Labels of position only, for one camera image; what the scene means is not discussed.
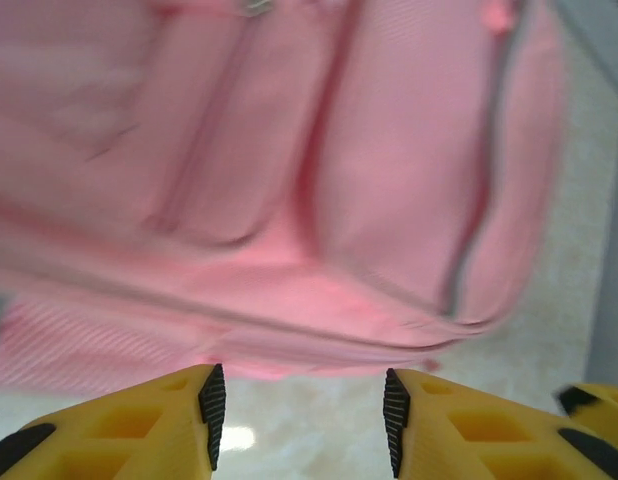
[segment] backpack pocket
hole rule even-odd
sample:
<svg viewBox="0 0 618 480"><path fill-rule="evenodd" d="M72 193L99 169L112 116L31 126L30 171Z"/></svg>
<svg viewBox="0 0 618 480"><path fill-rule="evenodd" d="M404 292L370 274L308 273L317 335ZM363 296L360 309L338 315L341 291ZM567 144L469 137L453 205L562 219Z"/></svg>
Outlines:
<svg viewBox="0 0 618 480"><path fill-rule="evenodd" d="M31 18L27 8L32 3L60 7ZM79 3L85 10L89 5L84 4L93 4ZM93 18L64 0L18 0L9 5L14 21L11 29L0 32L0 49L13 37L11 41L21 45L20 49L39 54L34 65L20 60L41 73L32 72L27 78L11 64L0 69L0 202L98 236L128 237L137 235L138 226L153 212L165 179L183 154L183 145L193 141L191 125L210 96L245 19L163 17L141 0L101 3ZM115 72L124 70L114 68L117 63L130 62L127 57L135 49L123 42L133 43L137 32L128 30L135 22L133 15L110 25L116 3L134 4L134 11L143 12L152 30L137 68L140 78L124 94L111 86L109 77L117 79ZM19 22L25 27L35 24L45 43L30 39L32 34ZM81 22L94 31L83 31ZM108 35L117 42L112 44ZM68 54L81 45L95 52L89 57L95 62L89 64L91 69L85 67L89 59ZM12 63L20 61L12 57ZM64 70L55 71L58 66ZM37 104L24 108L29 96L37 98L45 91L47 95L37 99ZM107 134L75 134L97 123L98 112L87 107L103 106L96 99L106 96L105 91L111 93L112 108L125 119L124 128L112 135L98 129ZM63 109L80 113L66 119L69 132L49 120Z"/></svg>
<svg viewBox="0 0 618 480"><path fill-rule="evenodd" d="M303 160L343 9L313 18L274 7L249 21L172 182L159 228L236 243L267 221Z"/></svg>
<svg viewBox="0 0 618 480"><path fill-rule="evenodd" d="M546 3L521 4L510 31L482 4L367 2L318 165L325 255L434 317L491 318L513 298L558 160Z"/></svg>

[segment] zipper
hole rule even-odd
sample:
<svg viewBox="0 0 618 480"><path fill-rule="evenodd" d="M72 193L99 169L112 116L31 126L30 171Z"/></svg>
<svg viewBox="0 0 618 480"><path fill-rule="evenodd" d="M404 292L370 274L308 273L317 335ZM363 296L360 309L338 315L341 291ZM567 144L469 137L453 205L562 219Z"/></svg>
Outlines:
<svg viewBox="0 0 618 480"><path fill-rule="evenodd" d="M321 337L320 340L330 341L328 337ZM371 367L378 365L396 366L400 364L413 365L418 361L417 356L427 357L429 355L435 355L443 348L451 347L458 343L457 340L450 340L443 344L431 345L428 347L417 347L408 350L404 347L403 351L388 350L379 351L376 349L374 352L370 352L368 347L365 350L349 348L344 349L342 345L333 345L329 350L327 348L315 348L311 347L306 339L303 339L302 344L296 342L294 346L281 346L281 342L261 343L254 344L248 340L240 339L221 339L218 342L218 349L220 354L223 350L230 351L232 355L242 355L249 359L261 359L263 361L270 361L271 358L278 360L284 360L294 364L308 364L308 365L321 365L327 362L329 368L350 368L350 367ZM333 352L338 348L339 355L334 355Z"/></svg>
<svg viewBox="0 0 618 480"><path fill-rule="evenodd" d="M152 230L159 233L173 233L179 227L180 213L186 208L187 201L196 185L196 179L200 177L200 170L204 164L204 152L209 149L222 123L231 93L240 79L245 60L265 21L266 15L264 14L273 8L273 3L271 0L243 0L240 2L240 7L244 15L249 18L245 18L244 27L238 35L233 51L213 87L210 100L204 108L196 129L195 140L185 154L160 207L150 216Z"/></svg>
<svg viewBox="0 0 618 480"><path fill-rule="evenodd" d="M177 312L182 315L191 317L192 315L201 315L213 320L222 322L230 327L249 327L257 328L261 332L273 333L276 335L288 335L290 338L295 338L296 341L306 343L307 339L314 339L321 342L332 343L334 349L338 348L349 349L350 352L360 351L357 354L358 362L378 363L376 356L389 358L387 361L392 363L410 362L414 360L414 356L420 354L431 354L442 348L454 345L458 340L446 340L433 345L422 347L409 347L404 345L377 343L357 339L346 335L325 334L318 330L303 327L293 327L276 319L249 316L240 313L232 312L224 308L214 307L207 304L201 304L190 300L180 299L168 294L151 293L129 287L124 283L112 282L103 280L96 275L73 270L67 267L58 267L49 265L45 261L36 258L24 258L23 255L0 249L0 268L15 272L16 274L24 274L25 276L51 282L53 285L61 287L74 287L87 294L94 294L103 299L111 299L114 301L123 301L125 303L137 304L140 306L150 307L162 310L163 313L169 314ZM238 340L231 341L227 339L227 345L242 345L246 348L244 342ZM328 358L328 355L320 352L314 354L312 359ZM342 357L334 357L342 362Z"/></svg>

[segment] pink backpack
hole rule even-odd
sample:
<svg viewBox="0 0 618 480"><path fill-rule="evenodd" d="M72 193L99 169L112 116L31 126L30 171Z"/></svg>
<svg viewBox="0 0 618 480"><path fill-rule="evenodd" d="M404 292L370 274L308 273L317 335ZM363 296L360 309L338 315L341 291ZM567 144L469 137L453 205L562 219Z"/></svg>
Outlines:
<svg viewBox="0 0 618 480"><path fill-rule="evenodd" d="M0 383L381 371L496 327L560 157L550 3L0 0Z"/></svg>

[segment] yellow plastic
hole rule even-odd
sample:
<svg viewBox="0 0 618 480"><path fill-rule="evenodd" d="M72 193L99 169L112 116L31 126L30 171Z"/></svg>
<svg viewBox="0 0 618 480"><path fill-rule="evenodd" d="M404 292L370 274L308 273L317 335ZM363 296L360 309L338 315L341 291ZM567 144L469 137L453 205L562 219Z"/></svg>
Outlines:
<svg viewBox="0 0 618 480"><path fill-rule="evenodd" d="M606 385L579 384L575 388L597 398L581 404L569 416L603 437L618 449L618 388Z"/></svg>
<svg viewBox="0 0 618 480"><path fill-rule="evenodd" d="M558 417L413 370L401 480L608 480L557 433Z"/></svg>
<svg viewBox="0 0 618 480"><path fill-rule="evenodd" d="M57 430L1 480L208 480L198 393L213 368L182 370L39 418L27 427Z"/></svg>

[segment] zipper pull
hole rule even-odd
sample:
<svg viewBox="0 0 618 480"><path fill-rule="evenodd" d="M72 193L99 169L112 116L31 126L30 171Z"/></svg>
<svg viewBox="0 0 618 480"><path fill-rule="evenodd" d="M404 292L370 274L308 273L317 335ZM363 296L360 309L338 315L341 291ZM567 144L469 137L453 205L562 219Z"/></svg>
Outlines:
<svg viewBox="0 0 618 480"><path fill-rule="evenodd" d="M239 0L240 9L248 17L257 17L273 9L273 0Z"/></svg>
<svg viewBox="0 0 618 480"><path fill-rule="evenodd" d="M517 12L513 0L484 0L482 21L497 35L513 30L516 24Z"/></svg>

